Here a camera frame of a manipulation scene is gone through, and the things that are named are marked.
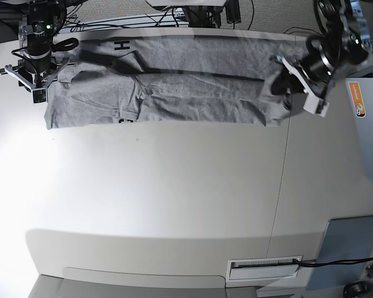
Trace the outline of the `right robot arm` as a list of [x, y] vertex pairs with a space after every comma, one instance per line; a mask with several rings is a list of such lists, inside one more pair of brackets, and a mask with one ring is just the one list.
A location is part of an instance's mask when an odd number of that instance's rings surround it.
[[48, 87], [70, 61], [66, 58], [58, 62], [52, 54], [78, 46], [75, 38], [53, 42], [66, 18], [66, 1], [29, 1], [19, 22], [20, 48], [11, 52], [20, 58], [18, 65], [0, 69], [0, 75], [7, 74], [18, 80], [19, 86], [31, 93], [35, 103], [47, 100]]

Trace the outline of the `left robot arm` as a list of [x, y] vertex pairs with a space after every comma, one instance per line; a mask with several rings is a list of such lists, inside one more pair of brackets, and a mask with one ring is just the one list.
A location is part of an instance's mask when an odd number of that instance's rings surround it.
[[305, 93], [304, 109], [323, 114], [336, 72], [364, 63], [373, 49], [359, 1], [314, 1], [313, 10], [320, 33], [306, 38], [302, 58], [277, 57], [282, 70], [270, 90], [277, 96]]

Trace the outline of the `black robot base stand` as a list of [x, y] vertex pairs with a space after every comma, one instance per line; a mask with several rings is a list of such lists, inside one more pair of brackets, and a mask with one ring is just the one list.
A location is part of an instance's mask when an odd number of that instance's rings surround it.
[[146, 1], [156, 11], [172, 12], [175, 26], [185, 21], [189, 27], [220, 29], [221, 13], [225, 11], [226, 22], [233, 26], [242, 22], [239, 1]]

